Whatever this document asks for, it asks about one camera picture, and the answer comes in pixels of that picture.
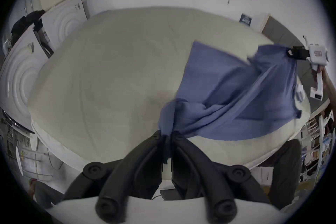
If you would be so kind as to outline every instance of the blue cloth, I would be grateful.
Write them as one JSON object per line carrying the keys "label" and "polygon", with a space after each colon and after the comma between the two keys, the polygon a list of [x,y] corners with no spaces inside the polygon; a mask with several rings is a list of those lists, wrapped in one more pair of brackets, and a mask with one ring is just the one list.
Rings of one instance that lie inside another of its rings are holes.
{"label": "blue cloth", "polygon": [[194,42],[175,100],[159,129],[215,140],[260,137],[301,117],[295,106],[296,60],[282,45],[259,46],[249,63]]}

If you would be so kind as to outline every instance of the white mattress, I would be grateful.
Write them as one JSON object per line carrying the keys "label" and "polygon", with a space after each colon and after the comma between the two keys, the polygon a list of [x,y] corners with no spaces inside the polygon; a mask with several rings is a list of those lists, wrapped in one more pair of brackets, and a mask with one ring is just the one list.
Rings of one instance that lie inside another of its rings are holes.
{"label": "white mattress", "polygon": [[[63,153],[51,151],[76,169],[86,162],[124,158],[157,130],[194,40],[243,60],[258,45],[272,43],[239,22],[193,9],[124,9],[94,16],[65,39],[34,85],[28,101],[33,126],[52,138],[43,143],[58,142]],[[308,120],[308,100],[297,106],[303,110],[301,119],[263,137],[190,140],[212,161],[253,167]],[[78,158],[65,157],[66,151],[85,161],[75,163]]]}

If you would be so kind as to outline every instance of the black clamp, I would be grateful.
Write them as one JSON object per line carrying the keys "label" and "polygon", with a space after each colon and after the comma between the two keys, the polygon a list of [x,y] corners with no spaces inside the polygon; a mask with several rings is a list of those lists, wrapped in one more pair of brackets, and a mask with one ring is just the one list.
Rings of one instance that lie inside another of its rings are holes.
{"label": "black clamp", "polygon": [[287,56],[296,60],[306,60],[309,57],[309,50],[305,47],[294,46],[287,50]]}
{"label": "black clamp", "polygon": [[[124,222],[128,196],[151,199],[162,182],[166,137],[157,131],[124,159],[87,164],[63,200],[98,196],[96,213],[107,223]],[[211,223],[229,223],[237,214],[235,198],[270,203],[250,170],[212,162],[183,136],[172,134],[172,183],[181,199],[205,197]]]}

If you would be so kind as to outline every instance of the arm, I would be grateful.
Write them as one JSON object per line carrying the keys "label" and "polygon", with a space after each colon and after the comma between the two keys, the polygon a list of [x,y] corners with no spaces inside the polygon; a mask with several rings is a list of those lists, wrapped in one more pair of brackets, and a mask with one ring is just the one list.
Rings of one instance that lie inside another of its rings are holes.
{"label": "arm", "polygon": [[319,66],[317,69],[317,73],[322,72],[322,78],[323,78],[323,89],[329,96],[331,109],[333,110],[334,116],[336,115],[336,90],[334,88],[333,83],[329,79],[328,73],[323,66]]}

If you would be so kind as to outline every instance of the white handheld tool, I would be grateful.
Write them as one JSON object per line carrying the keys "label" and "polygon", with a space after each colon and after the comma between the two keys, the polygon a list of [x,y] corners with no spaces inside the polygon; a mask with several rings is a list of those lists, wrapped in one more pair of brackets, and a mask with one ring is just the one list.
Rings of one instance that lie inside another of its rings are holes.
{"label": "white handheld tool", "polygon": [[[298,60],[309,60],[311,62],[311,68],[317,71],[319,65],[328,65],[328,51],[323,45],[313,45],[309,44],[307,37],[303,36],[306,41],[306,48],[304,47],[293,47],[287,51],[287,55],[290,58],[295,58]],[[317,74],[317,87],[310,88],[310,97],[317,100],[322,100],[323,98],[323,80],[322,73]]]}
{"label": "white handheld tool", "polygon": [[[309,50],[309,61],[311,62],[311,68],[317,71],[319,65],[326,66],[328,64],[328,51],[323,45],[309,44],[307,37],[303,36],[306,41],[307,49]],[[323,80],[322,72],[317,73],[317,87],[310,88],[310,97],[317,100],[323,98]]]}

